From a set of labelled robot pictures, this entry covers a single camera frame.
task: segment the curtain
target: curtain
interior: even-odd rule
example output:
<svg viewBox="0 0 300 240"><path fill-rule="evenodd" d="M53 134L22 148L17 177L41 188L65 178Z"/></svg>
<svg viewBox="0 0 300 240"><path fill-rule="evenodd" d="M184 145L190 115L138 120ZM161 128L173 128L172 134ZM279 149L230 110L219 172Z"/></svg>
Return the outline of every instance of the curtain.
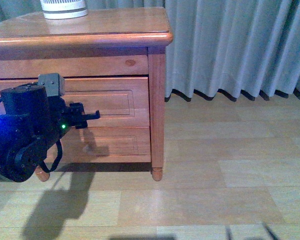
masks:
<svg viewBox="0 0 300 240"><path fill-rule="evenodd" d="M191 98L300 92L300 0L86 0L89 9L165 7L174 33L166 91ZM0 0L0 21L41 11Z"/></svg>

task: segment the wooden floor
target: wooden floor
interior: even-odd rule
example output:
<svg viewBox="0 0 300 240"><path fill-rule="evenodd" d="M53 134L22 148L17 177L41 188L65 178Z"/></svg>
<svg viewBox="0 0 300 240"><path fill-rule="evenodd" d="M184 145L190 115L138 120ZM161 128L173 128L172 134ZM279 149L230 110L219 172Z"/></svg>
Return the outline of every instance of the wooden floor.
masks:
<svg viewBox="0 0 300 240"><path fill-rule="evenodd" d="M300 240L300 101L166 103L163 180L54 172L0 182L0 239Z"/></svg>

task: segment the wood knot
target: wood knot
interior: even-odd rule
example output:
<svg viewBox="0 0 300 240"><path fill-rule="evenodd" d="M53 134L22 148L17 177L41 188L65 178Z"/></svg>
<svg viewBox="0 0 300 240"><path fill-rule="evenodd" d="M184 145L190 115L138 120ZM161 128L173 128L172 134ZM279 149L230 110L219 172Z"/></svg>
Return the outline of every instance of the wood knot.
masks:
<svg viewBox="0 0 300 240"><path fill-rule="evenodd" d="M128 65L129 67L132 67L133 65L136 64L136 61L129 59L129 60L125 61L125 64Z"/></svg>

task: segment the drawer panel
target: drawer panel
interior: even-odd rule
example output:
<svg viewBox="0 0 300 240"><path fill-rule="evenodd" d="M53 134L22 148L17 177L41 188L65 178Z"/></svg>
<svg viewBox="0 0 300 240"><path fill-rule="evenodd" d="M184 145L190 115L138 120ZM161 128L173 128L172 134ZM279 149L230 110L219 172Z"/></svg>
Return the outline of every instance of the drawer panel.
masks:
<svg viewBox="0 0 300 240"><path fill-rule="evenodd" d="M62 162L98 163L109 160L120 162L123 159L130 162L130 157L137 162L150 162L148 127L90 127L79 130L72 128L61 139L61 143ZM53 162L55 156L57 148L53 146L48 151L46 162Z"/></svg>
<svg viewBox="0 0 300 240"><path fill-rule="evenodd" d="M33 80L0 80L0 91ZM69 78L65 83L67 104L81 102L85 112L100 110L101 118L89 127L148 127L149 91L147 77Z"/></svg>
<svg viewBox="0 0 300 240"><path fill-rule="evenodd" d="M147 75L147 48L88 48L0 52L0 79Z"/></svg>

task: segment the nightstand top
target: nightstand top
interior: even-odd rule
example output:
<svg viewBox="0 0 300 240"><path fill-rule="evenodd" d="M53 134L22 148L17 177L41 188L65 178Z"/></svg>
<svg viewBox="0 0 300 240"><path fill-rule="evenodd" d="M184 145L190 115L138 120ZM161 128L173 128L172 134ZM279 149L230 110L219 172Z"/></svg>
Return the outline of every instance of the nightstand top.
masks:
<svg viewBox="0 0 300 240"><path fill-rule="evenodd" d="M163 7L89 10L78 18L45 19L43 12L0 22L1 48L149 47L173 39Z"/></svg>

